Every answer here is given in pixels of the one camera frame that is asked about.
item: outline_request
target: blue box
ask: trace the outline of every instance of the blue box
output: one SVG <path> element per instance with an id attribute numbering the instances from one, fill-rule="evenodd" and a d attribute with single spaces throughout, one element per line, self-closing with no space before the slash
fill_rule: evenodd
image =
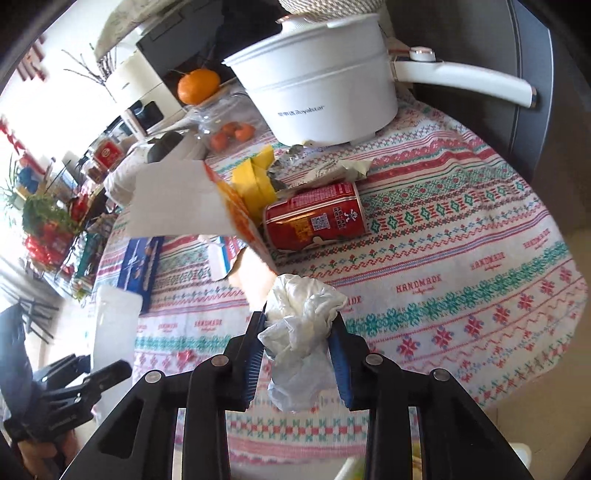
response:
<path id="1" fill-rule="evenodd" d="M 146 313 L 150 307 L 150 296 L 163 243 L 163 236 L 132 238 L 125 250 L 117 288 L 142 297 L 141 313 Z"/>

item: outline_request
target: red packaging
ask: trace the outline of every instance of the red packaging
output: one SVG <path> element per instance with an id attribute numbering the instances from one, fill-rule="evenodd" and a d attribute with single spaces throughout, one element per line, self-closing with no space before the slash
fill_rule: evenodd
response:
<path id="1" fill-rule="evenodd" d="M 265 208 L 263 224 L 269 243 L 294 252 L 366 232 L 365 213 L 354 183 L 308 190 Z"/>
<path id="2" fill-rule="evenodd" d="M 104 138 L 96 147 L 94 153 L 95 160 L 110 170 L 115 164 L 123 158 L 123 150 L 110 138 Z"/>

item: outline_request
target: green plant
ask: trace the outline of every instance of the green plant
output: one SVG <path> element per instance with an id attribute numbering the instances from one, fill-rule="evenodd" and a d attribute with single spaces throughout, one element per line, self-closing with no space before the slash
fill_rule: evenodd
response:
<path id="1" fill-rule="evenodd" d="M 74 232 L 76 224 L 68 212 L 59 208 L 49 195 L 35 194 L 27 197 L 22 209 L 22 229 L 29 235 L 43 236 L 43 227 L 56 223 L 62 231 Z"/>
<path id="2" fill-rule="evenodd" d="M 15 204 L 18 199 L 17 193 L 17 175 L 18 166 L 14 161 L 13 155 L 10 155 L 8 163 L 8 177 L 4 179 L 4 185 L 0 185 L 0 202 L 2 203 L 2 213 L 5 221 L 9 226 L 14 226 L 16 220 L 14 219 Z"/>

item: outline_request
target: yellow cloth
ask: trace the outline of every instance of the yellow cloth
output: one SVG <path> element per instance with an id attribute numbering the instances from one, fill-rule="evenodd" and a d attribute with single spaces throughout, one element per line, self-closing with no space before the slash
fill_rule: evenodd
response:
<path id="1" fill-rule="evenodd" d="M 267 168 L 272 162 L 273 149 L 267 145 L 258 155 L 245 160 L 232 172 L 234 188 L 244 200 L 255 225 L 261 224 L 264 208 L 277 200 L 275 190 L 267 177 Z"/>

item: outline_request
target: can label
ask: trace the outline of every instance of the can label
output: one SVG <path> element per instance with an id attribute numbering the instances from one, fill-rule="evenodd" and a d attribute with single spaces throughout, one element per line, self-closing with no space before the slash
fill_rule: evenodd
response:
<path id="1" fill-rule="evenodd" d="M 355 184 L 343 182 L 309 190 L 269 205 L 265 233 L 277 250 L 294 252 L 361 236 L 365 215 Z"/>

